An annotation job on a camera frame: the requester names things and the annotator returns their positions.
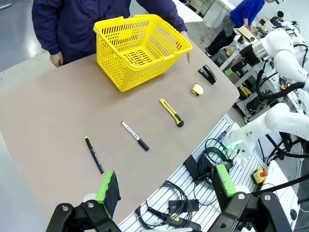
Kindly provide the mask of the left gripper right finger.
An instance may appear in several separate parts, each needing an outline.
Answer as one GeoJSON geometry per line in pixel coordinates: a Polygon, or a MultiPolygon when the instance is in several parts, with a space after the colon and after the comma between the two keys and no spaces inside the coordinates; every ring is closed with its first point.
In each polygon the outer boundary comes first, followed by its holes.
{"type": "Polygon", "coordinates": [[[253,232],[292,231],[279,198],[273,191],[236,191],[223,164],[214,167],[212,185],[221,213],[211,225],[211,232],[236,232],[246,224],[252,226],[253,232]]]}

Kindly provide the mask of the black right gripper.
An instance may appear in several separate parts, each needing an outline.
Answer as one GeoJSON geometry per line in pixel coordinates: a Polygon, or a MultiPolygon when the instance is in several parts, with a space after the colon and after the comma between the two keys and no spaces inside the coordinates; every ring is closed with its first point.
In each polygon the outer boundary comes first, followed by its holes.
{"type": "Polygon", "coordinates": [[[240,55],[244,59],[244,62],[250,66],[254,66],[260,62],[260,59],[255,55],[252,45],[247,45],[240,51],[240,55]]]}

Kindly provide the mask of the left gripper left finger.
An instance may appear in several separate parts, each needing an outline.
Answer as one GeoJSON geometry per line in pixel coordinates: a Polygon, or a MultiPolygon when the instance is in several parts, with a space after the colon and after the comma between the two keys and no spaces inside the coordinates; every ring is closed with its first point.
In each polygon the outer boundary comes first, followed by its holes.
{"type": "Polygon", "coordinates": [[[113,221],[117,203],[121,200],[115,171],[108,171],[94,199],[86,200],[74,207],[70,203],[56,206],[47,232],[119,232],[113,221]]]}

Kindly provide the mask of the person right hand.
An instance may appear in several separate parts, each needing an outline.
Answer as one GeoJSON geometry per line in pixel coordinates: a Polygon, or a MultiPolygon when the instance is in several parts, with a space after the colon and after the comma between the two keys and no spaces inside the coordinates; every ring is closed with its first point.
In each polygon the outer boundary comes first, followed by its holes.
{"type": "Polygon", "coordinates": [[[50,61],[56,68],[61,67],[63,65],[63,55],[62,55],[62,53],[59,52],[55,55],[50,55],[50,61]]]}

